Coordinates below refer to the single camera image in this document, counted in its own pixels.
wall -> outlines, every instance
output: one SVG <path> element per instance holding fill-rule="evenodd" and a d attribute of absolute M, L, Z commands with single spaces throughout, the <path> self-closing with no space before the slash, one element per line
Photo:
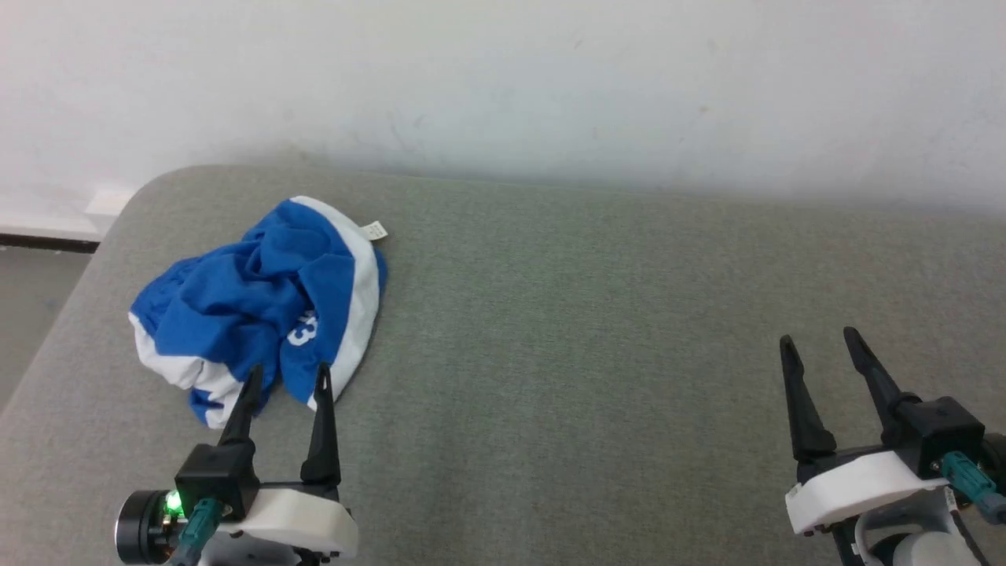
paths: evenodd
<path fill-rule="evenodd" d="M 98 237 L 89 205 L 221 161 L 1006 214 L 1004 21 L 996 0 L 7 0 L 0 230 Z"/>

floor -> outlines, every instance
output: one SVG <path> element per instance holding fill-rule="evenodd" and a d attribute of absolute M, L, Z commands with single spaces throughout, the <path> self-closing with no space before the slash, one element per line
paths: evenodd
<path fill-rule="evenodd" d="M 0 411 L 90 259 L 86 253 L 0 246 Z"/>

glowing green led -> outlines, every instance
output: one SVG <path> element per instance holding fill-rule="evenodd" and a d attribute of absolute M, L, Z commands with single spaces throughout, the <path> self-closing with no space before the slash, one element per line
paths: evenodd
<path fill-rule="evenodd" d="M 182 497 L 178 495 L 177 490 L 168 492 L 168 496 L 164 498 L 164 511 L 167 511 L 171 515 L 184 517 L 184 513 L 182 513 Z"/>

teal connector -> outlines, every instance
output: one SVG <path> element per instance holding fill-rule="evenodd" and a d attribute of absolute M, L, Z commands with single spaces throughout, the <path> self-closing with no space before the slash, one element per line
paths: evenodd
<path fill-rule="evenodd" d="M 940 473 L 955 490 L 968 497 L 990 525 L 1006 524 L 1006 498 L 996 493 L 996 484 L 963 452 L 947 452 Z"/>
<path fill-rule="evenodd" d="M 171 553 L 171 566 L 196 566 L 202 549 L 213 538 L 222 518 L 223 504 L 220 502 L 206 498 L 196 504 L 192 517 L 178 536 L 178 546 Z"/>

blue and white garment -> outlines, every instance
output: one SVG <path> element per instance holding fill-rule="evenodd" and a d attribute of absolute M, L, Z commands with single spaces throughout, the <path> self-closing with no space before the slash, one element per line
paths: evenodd
<path fill-rule="evenodd" d="M 339 395 L 363 358 L 386 275 L 366 233 L 308 196 L 281 202 L 240 241 L 179 260 L 140 293 L 129 320 L 140 361 L 191 390 L 189 404 L 222 428 L 252 368 L 264 399 L 279 375 L 316 409 L 318 365 Z"/>

